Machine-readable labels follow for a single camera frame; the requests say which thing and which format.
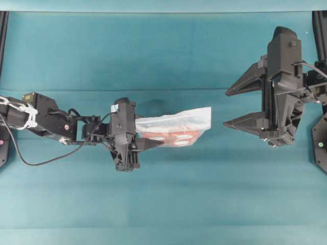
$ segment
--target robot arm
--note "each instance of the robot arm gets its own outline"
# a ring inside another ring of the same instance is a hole
[[[38,136],[58,140],[64,145],[80,145],[73,152],[84,145],[103,144],[110,151],[116,170],[123,172],[139,168],[139,152],[163,144],[162,141],[137,137],[135,119],[139,116],[135,114],[135,107],[135,102],[128,98],[119,99],[111,107],[111,112],[101,119],[94,115],[81,116],[75,109],[62,111],[58,109],[54,99],[35,92],[23,95],[21,101],[11,97],[0,97],[1,122],[5,127],[8,126],[8,129],[27,129]],[[103,121],[109,115],[111,120],[106,124]],[[82,128],[84,141],[77,141],[79,122],[84,123]],[[6,151],[8,153],[9,143],[5,127],[0,130],[5,134],[7,144],[4,142],[1,145],[3,154],[6,154]]]

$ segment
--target gripper jaw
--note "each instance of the gripper jaw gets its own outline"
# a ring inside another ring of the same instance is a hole
[[[262,90],[262,78],[267,74],[267,56],[253,65],[225,92],[227,96]]]

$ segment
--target white cable tie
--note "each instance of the white cable tie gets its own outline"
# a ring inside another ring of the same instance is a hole
[[[32,105],[27,103],[27,107],[20,106],[19,111],[27,113],[29,115],[29,117],[28,117],[25,125],[21,128],[18,128],[17,130],[23,130],[26,128],[35,128],[37,126],[37,122],[35,120],[36,120],[36,114],[38,113],[38,111]]]

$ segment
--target teal background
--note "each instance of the teal background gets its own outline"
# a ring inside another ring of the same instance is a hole
[[[260,93],[225,89],[266,52],[276,26],[316,57],[311,12],[88,14],[12,12],[0,93],[34,91],[104,115],[127,96],[144,116],[212,106],[212,129],[186,148],[141,153],[114,170],[102,147],[42,167],[13,147],[0,169],[0,244],[324,244],[326,174],[314,165],[306,106],[294,146],[271,149],[222,122],[261,109]],[[37,163],[74,146],[19,132]]]
[[[1,0],[9,11],[98,13],[286,12],[327,9],[325,0]]]

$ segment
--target clear plastic bag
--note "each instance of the clear plastic bag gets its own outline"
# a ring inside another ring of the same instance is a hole
[[[163,141],[161,146],[189,146],[211,128],[211,107],[182,111],[175,115],[143,117],[135,120],[135,126],[141,138]]]

